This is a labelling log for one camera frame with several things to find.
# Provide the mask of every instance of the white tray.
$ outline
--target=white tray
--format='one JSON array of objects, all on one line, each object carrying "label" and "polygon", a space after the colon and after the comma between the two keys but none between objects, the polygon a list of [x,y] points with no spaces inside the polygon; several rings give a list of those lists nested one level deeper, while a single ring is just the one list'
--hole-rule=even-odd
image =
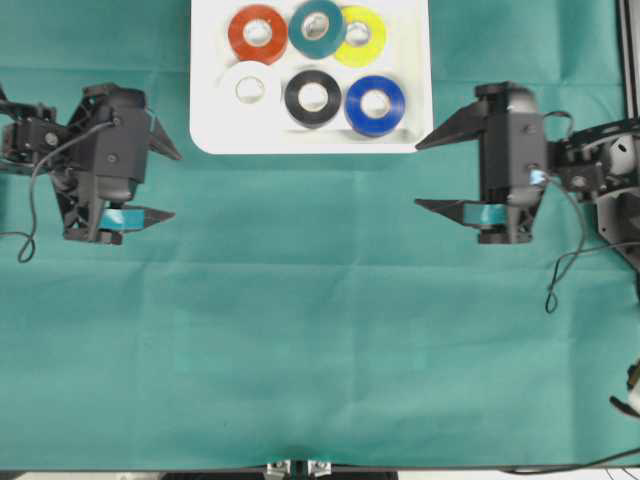
[{"label": "white tray", "polygon": [[225,72],[238,63],[227,37],[229,23],[239,9],[262,3],[271,5],[289,22],[304,0],[192,0],[190,130],[196,145],[210,154],[340,154],[410,153],[433,131],[431,49],[428,0],[338,1],[341,7],[360,5],[375,10],[388,29],[387,46],[371,65],[348,68],[333,57],[310,60],[289,42],[284,56],[274,63],[283,89],[297,73],[310,68],[333,76],[346,95],[356,80],[384,75],[401,86],[407,111],[398,128],[377,139],[353,131],[344,109],[326,126],[308,130],[289,115],[284,100],[273,121],[248,128],[218,107],[218,85]]}]

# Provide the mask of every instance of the wire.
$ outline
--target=wire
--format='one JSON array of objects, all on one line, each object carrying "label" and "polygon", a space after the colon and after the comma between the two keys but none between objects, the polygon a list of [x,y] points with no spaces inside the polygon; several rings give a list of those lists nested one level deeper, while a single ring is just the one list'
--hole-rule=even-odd
[{"label": "wire", "polygon": [[[560,190],[560,192],[569,201],[569,203],[571,204],[571,206],[576,212],[576,216],[578,217],[578,222],[580,223],[580,230],[581,230],[580,242],[578,243],[578,248],[574,252],[567,253],[562,257],[560,257],[561,259],[560,261],[556,261],[556,268],[553,273],[553,279],[551,280],[551,283],[547,287],[547,293],[548,293],[547,301],[544,304],[545,310],[549,315],[551,315],[558,309],[558,296],[556,295],[556,291],[555,291],[556,287],[558,286],[558,283],[560,283],[564,279],[564,277],[567,276],[567,274],[573,267],[576,260],[578,260],[578,257],[584,253],[584,246],[587,243],[588,227],[587,227],[587,220],[584,214],[582,213],[582,210],[580,209],[580,205],[578,204],[576,199],[573,198],[571,193],[569,193],[569,191],[566,188],[564,188],[561,183],[556,182],[551,178],[549,178],[549,184],[555,186],[558,190]],[[560,271],[560,262],[568,257],[571,257],[571,260],[569,260],[569,262],[565,265],[562,271]]]},{"label": "wire", "polygon": [[639,247],[639,246],[640,246],[640,241],[613,243],[611,245],[603,245],[601,247],[582,249],[579,252],[575,251],[575,252],[565,253],[561,257],[558,257],[558,259],[556,260],[556,263],[555,263],[554,271],[553,271],[553,280],[551,281],[551,284],[549,285],[549,297],[547,298],[547,305],[549,305],[553,301],[554,302],[553,303],[553,307],[554,308],[551,309],[551,311],[549,309],[547,309],[547,313],[551,314],[551,313],[555,312],[555,310],[556,310],[556,308],[558,306],[558,298],[557,298],[557,295],[556,295],[554,289],[558,285],[560,280],[562,279],[560,277],[560,275],[558,274],[558,272],[560,271],[560,264],[562,263],[563,260],[565,260],[566,258],[572,257],[572,262],[575,262],[575,260],[577,260],[578,257],[582,256],[582,255],[588,255],[588,254],[592,254],[592,253],[599,253],[599,252],[603,252],[605,250],[614,250],[614,249],[618,249],[618,248]]},{"label": "wire", "polygon": [[626,473],[627,475],[629,475],[631,478],[633,478],[633,480],[640,480],[638,479],[638,477],[636,477],[634,474],[632,474],[629,470],[627,470],[626,468],[623,468],[622,471],[624,473]]},{"label": "wire", "polygon": [[596,460],[595,462],[585,463],[583,465],[572,465],[568,467],[548,468],[548,469],[540,469],[540,470],[507,470],[504,473],[508,473],[511,475],[529,476],[529,475],[551,475],[554,473],[577,472],[579,470],[586,470],[588,468],[602,467],[603,465],[608,465],[609,463],[615,462],[616,460],[620,460],[626,457],[631,457],[633,455],[639,455],[639,454],[640,454],[640,447],[634,448],[632,450],[626,450],[624,452],[616,453],[615,455],[611,455],[610,457],[605,457],[600,460]]},{"label": "wire", "polygon": [[94,127],[87,130],[85,133],[80,135],[79,137],[74,138],[73,140],[69,140],[67,143],[64,143],[60,147],[56,148],[46,156],[44,156],[41,160],[33,168],[33,172],[31,173],[31,181],[29,182],[29,209],[31,211],[31,231],[29,233],[25,232],[0,232],[0,237],[23,237],[25,238],[25,242],[22,245],[22,248],[18,251],[18,262],[19,263],[29,263],[33,260],[33,257],[36,255],[36,232],[38,231],[38,213],[36,212],[36,199],[35,199],[35,186],[38,180],[38,174],[40,170],[49,163],[54,157],[59,155],[60,153],[68,150],[74,145],[86,140],[92,135],[95,135],[101,130],[105,128],[113,126],[111,122],[99,123]]},{"label": "wire", "polygon": [[573,135],[573,132],[575,131],[575,128],[576,128],[576,121],[573,118],[573,115],[563,110],[556,110],[555,112],[549,112],[544,116],[545,119],[551,118],[551,117],[560,117],[560,118],[566,118],[569,120],[569,127],[567,128],[567,136],[565,137],[565,140],[569,140],[569,138],[571,137],[571,135]]}]

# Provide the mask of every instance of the yellow tape roll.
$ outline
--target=yellow tape roll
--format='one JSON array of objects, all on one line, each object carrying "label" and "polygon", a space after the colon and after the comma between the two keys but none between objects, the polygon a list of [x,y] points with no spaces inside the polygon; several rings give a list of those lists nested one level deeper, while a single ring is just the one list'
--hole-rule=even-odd
[{"label": "yellow tape roll", "polygon": [[369,38],[361,45],[345,41],[336,52],[336,59],[348,67],[366,67],[384,50],[387,43],[387,27],[378,14],[368,8],[346,7],[342,9],[342,15],[347,23],[347,39],[352,29],[362,28],[362,25],[366,26]]}]

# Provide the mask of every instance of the metal clamp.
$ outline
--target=metal clamp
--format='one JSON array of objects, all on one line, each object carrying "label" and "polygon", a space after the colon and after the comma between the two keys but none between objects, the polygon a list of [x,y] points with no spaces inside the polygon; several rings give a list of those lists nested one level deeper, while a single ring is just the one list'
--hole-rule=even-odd
[{"label": "metal clamp", "polygon": [[327,477],[331,475],[331,463],[330,462],[321,462],[316,460],[309,460],[307,462],[307,472],[309,477]]},{"label": "metal clamp", "polygon": [[283,480],[291,475],[291,460],[283,460],[267,465],[265,480]]}]

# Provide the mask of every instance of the table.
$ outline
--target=table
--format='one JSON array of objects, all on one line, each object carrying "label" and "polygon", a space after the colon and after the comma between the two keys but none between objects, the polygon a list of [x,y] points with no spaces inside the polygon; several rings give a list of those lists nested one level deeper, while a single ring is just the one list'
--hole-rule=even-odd
[{"label": "table", "polygon": [[[621,118],[614,3],[432,0],[437,122],[507,79],[577,128]],[[544,313],[578,238],[559,194],[533,244],[481,247],[412,205],[475,198],[473,144],[207,156],[188,132],[187,0],[1,6],[12,98],[64,119],[83,86],[142,88],[185,160],[154,158],[137,198],[177,218],[122,248],[64,242],[46,182],[37,259],[2,242],[0,469],[560,464],[640,442],[607,404],[638,354],[632,271],[585,258]],[[26,226],[26,181],[0,180],[0,225]]]}]

